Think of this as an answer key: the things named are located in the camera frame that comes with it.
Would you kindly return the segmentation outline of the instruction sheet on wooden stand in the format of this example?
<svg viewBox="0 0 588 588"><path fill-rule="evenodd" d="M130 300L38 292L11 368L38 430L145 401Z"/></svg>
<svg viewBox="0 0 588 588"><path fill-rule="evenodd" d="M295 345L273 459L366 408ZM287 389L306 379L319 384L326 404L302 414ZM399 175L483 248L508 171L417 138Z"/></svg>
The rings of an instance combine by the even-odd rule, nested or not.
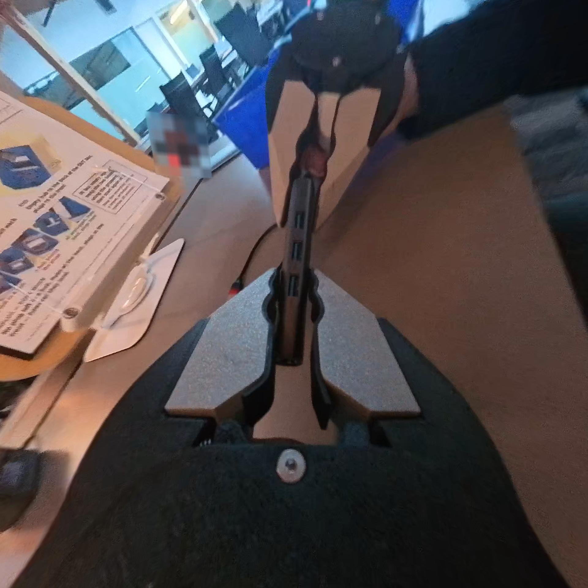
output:
<svg viewBox="0 0 588 588"><path fill-rule="evenodd" d="M27 97L25 95L19 95L17 100L27 107L62 123L91 142L94 142L117 156L128 160L134 165L144 168L147 171L154 170L155 167L152 158L143 153L143 151L132 148L128 144L114 138L91 123L71 114L64 108L51 102ZM166 202L169 205L168 212L165 219L158 227L155 236L148 242L142 254L151 253L155 246L161 243L174 221L179 217L180 212L183 210L190 197L194 194L198 183L199 181L197 180L192 187L184 187L181 180L170 180L169 184L164 189L164 194L167 198ZM112 301L103 308L102 312L107 310L107 307ZM7 382L30 378L40 375L41 373L51 370L61 364L79 345L80 341L93 330L93 326L99 315L94 319L91 326L84 330L68 333L62 331L61 327L55 328L47 337L46 341L40 346L40 349L34 354L32 359L20 359L1 353L1 381Z"/></svg>

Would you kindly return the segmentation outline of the grey usb hub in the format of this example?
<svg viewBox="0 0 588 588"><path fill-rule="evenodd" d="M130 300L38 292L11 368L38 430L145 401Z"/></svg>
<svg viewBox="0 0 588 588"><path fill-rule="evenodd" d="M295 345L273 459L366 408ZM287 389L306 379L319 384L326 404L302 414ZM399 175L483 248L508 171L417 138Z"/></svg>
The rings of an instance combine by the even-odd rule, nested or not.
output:
<svg viewBox="0 0 588 588"><path fill-rule="evenodd" d="M290 190L285 252L279 277L279 321L276 331L276 357L282 365L297 366L303 361L317 190L316 178L307 172L293 181Z"/></svg>

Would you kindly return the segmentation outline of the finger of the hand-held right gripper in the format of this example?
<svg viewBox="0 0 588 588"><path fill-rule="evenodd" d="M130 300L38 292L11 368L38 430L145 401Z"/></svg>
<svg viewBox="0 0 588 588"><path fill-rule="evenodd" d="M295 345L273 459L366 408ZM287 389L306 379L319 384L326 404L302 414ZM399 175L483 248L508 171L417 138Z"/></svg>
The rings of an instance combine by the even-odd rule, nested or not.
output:
<svg viewBox="0 0 588 588"><path fill-rule="evenodd" d="M297 144L311 120L314 106L315 96L303 82L285 82L268 134L270 195L280 228L288 220L293 181L312 175Z"/></svg>
<svg viewBox="0 0 588 588"><path fill-rule="evenodd" d="M380 90L359 89L337 102L333 111L332 151L320 187L316 229L333 213L369 153L369 137Z"/></svg>

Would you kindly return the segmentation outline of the white sheet holder bar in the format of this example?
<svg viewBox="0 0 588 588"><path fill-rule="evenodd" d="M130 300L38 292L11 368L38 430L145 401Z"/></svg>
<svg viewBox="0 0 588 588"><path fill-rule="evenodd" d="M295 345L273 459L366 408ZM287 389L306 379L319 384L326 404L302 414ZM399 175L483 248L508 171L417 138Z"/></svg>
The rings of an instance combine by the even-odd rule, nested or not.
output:
<svg viewBox="0 0 588 588"><path fill-rule="evenodd" d="M64 332L91 326L111 302L168 212L166 195L155 192L128 219L104 253L99 254L65 302L61 315Z"/></svg>

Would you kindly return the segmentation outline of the blue bin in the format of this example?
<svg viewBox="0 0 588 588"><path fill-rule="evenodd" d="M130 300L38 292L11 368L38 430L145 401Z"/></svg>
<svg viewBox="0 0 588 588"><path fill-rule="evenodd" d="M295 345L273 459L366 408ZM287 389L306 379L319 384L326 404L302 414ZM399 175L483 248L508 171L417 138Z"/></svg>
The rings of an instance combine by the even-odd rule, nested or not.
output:
<svg viewBox="0 0 588 588"><path fill-rule="evenodd" d="M276 58L268 65L249 68L244 80L233 91L213 122L249 162L258 170L269 165L266 124L265 87L269 71L279 56L281 46L289 42L287 33L294 19L286 24L285 32L276 43Z"/></svg>

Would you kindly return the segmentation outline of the person's right hand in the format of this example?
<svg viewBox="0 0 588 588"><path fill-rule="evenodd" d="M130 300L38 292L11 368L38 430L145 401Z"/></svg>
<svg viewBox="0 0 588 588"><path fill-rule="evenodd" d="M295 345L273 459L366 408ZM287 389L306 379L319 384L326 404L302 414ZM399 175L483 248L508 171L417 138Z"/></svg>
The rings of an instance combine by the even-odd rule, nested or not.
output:
<svg viewBox="0 0 588 588"><path fill-rule="evenodd" d="M401 101L396 112L396 130L405 139L409 138L414 119L419 110L419 76L412 55L404 65L404 85Z"/></svg>

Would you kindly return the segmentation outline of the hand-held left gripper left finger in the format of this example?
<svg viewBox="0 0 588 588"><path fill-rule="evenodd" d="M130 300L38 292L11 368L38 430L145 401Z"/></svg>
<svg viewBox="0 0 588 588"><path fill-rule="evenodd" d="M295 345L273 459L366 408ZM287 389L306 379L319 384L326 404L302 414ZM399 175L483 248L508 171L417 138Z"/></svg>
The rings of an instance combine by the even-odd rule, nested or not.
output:
<svg viewBox="0 0 588 588"><path fill-rule="evenodd" d="M275 396L275 280L270 269L210 317L166 413L253 427Z"/></svg>

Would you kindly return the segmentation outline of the wooden post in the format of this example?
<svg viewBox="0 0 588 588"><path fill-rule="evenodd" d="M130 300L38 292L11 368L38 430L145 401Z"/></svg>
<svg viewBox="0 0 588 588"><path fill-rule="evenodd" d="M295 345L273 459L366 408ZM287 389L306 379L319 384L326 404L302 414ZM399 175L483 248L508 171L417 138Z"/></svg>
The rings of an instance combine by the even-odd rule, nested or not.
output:
<svg viewBox="0 0 588 588"><path fill-rule="evenodd" d="M137 147L141 141L140 136L115 114L87 80L48 44L46 39L16 9L13 1L1 1L1 20L53 66L71 88L88 101L97 114L116 127L131 146Z"/></svg>

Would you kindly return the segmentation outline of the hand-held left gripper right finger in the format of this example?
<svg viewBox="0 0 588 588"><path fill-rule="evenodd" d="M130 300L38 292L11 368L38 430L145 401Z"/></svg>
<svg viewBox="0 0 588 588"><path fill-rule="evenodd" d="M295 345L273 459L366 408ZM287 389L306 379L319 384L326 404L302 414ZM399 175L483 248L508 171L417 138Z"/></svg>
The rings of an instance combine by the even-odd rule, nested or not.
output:
<svg viewBox="0 0 588 588"><path fill-rule="evenodd" d="M312 405L321 429L338 419L371 423L421 415L380 320L318 270L312 323Z"/></svg>

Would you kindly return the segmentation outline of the white stand base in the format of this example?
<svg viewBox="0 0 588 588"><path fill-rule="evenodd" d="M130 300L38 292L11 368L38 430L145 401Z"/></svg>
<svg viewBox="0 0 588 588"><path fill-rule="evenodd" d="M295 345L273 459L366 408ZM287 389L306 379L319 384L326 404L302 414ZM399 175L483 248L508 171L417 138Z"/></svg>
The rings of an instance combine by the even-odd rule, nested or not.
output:
<svg viewBox="0 0 588 588"><path fill-rule="evenodd" d="M127 350L143 338L184 246L185 239L176 239L132 268L108 310L96 320L84 363Z"/></svg>

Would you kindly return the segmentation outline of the person's right forearm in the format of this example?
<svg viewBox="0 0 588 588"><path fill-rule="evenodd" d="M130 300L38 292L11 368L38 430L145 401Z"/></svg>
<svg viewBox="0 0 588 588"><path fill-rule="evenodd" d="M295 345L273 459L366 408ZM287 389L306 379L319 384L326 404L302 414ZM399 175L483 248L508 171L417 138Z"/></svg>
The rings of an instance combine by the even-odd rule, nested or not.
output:
<svg viewBox="0 0 588 588"><path fill-rule="evenodd" d="M511 96L587 85L587 1L486 1L409 45L416 113L408 140Z"/></svg>

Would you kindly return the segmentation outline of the black office chair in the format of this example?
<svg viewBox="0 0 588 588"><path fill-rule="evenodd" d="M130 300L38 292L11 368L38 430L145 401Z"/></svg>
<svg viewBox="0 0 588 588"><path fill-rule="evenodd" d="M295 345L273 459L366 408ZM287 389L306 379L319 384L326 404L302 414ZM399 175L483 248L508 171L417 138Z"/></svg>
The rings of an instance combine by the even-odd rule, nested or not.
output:
<svg viewBox="0 0 588 588"><path fill-rule="evenodd" d="M214 26L249 68L268 65L284 33L283 2L236 1Z"/></svg>
<svg viewBox="0 0 588 588"><path fill-rule="evenodd" d="M205 73L205 81L201 85L204 94L219 96L236 89L236 74L233 71L233 66L231 64L222 65L221 57L214 45L207 48L199 57Z"/></svg>
<svg viewBox="0 0 588 588"><path fill-rule="evenodd" d="M160 85L159 89L173 114L205 123L209 143L213 143L219 138L216 126L199 104L196 94L183 72Z"/></svg>

